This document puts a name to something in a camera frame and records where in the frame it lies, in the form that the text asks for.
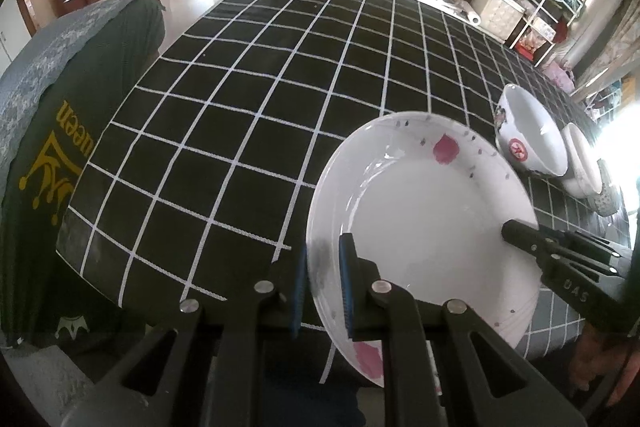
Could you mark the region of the person right hand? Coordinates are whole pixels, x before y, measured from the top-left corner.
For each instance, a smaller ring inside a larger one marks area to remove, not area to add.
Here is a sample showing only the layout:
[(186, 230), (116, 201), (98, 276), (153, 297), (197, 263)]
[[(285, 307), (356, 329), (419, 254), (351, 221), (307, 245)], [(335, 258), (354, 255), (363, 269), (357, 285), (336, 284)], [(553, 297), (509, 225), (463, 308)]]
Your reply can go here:
[(581, 391), (587, 391), (596, 377), (620, 371), (620, 379), (606, 403), (608, 407), (623, 399), (639, 373), (639, 348), (630, 339), (617, 345), (609, 345), (608, 340), (611, 338), (611, 335), (599, 332), (586, 323), (568, 367), (570, 385)]

